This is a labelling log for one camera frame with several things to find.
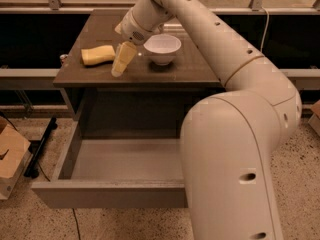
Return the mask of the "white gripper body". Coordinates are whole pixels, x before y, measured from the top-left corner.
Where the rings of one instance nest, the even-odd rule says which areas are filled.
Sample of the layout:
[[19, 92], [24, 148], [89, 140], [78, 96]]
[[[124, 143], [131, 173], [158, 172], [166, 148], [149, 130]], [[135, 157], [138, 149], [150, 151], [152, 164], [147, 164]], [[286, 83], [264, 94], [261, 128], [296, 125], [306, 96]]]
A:
[[135, 21], [132, 9], [126, 13], [122, 21], [115, 27], [115, 32], [125, 41], [130, 41], [135, 45], [143, 45], [147, 40], [147, 32]]

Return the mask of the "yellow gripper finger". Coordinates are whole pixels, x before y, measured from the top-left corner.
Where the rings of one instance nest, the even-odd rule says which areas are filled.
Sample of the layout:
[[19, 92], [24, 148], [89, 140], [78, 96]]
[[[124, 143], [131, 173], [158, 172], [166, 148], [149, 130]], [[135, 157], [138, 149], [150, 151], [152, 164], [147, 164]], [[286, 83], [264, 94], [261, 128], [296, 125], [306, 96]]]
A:
[[129, 41], [123, 42], [121, 45], [118, 70], [123, 73], [137, 54], [137, 48]]
[[118, 70], [121, 46], [121, 44], [118, 44], [115, 52], [115, 58], [111, 68], [111, 74], [113, 77], [120, 77], [122, 75], [122, 73]]

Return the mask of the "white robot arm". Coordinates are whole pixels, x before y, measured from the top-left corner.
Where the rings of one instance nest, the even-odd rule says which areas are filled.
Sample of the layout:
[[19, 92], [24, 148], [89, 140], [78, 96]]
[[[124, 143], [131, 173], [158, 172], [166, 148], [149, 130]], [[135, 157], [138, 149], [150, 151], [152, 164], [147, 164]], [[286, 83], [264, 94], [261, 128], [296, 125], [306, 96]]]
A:
[[177, 18], [224, 87], [188, 112], [180, 156], [195, 240], [284, 240], [270, 155], [296, 130], [291, 81], [198, 0], [139, 0], [116, 30], [119, 77], [162, 23]]

